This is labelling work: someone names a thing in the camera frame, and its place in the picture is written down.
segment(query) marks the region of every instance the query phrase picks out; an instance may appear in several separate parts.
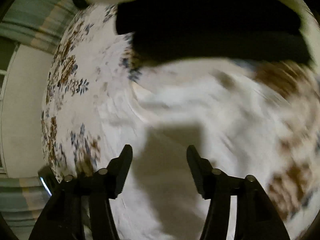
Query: striped curtain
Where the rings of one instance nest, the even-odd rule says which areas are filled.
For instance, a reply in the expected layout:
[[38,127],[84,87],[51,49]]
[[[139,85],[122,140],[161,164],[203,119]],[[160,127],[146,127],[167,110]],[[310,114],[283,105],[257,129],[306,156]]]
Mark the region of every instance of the striped curtain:
[[0,179],[0,212],[20,240],[28,240],[49,195],[38,177]]
[[72,0],[15,0],[0,36],[53,54],[77,12]]

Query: bolt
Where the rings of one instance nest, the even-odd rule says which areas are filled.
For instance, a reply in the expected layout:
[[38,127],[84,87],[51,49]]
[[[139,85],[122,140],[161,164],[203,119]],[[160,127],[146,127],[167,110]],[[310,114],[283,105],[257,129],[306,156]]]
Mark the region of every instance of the bolt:
[[107,170],[106,168],[102,168],[102,169],[98,170],[98,173],[99,173],[100,175],[106,175],[107,172],[108,172],[108,170]]
[[251,181],[251,182],[253,182],[253,181],[256,180],[255,176],[253,176],[253,175],[247,175],[245,178],[246,178],[248,181]]
[[214,175],[220,175],[221,174],[221,170],[219,170],[219,169],[212,169],[212,173],[214,174]]
[[67,176],[64,177],[64,181],[65,182],[70,182],[72,180],[73,180],[73,176],[72,175],[67,175]]

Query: bed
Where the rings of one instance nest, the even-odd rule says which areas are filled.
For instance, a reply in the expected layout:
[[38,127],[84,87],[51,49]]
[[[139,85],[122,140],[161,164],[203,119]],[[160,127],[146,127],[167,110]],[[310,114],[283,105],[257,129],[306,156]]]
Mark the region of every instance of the bed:
[[[303,237],[320,209],[318,47],[310,49],[320,32],[312,14],[304,12],[311,26],[304,38],[166,28],[117,35],[121,6],[79,12],[54,55],[41,124],[44,158],[58,180],[90,176],[130,144],[132,168],[111,202],[120,238],[197,239],[209,203],[197,195],[185,159],[193,144],[231,176],[254,174],[291,239]],[[290,77],[284,85],[275,76]],[[307,133],[297,128],[304,123]]]

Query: wall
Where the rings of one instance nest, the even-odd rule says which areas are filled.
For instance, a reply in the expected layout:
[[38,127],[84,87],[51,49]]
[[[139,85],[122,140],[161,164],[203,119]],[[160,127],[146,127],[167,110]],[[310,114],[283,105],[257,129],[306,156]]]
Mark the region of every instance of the wall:
[[44,165],[41,101],[53,55],[21,45],[4,93],[2,144],[9,178],[37,176]]

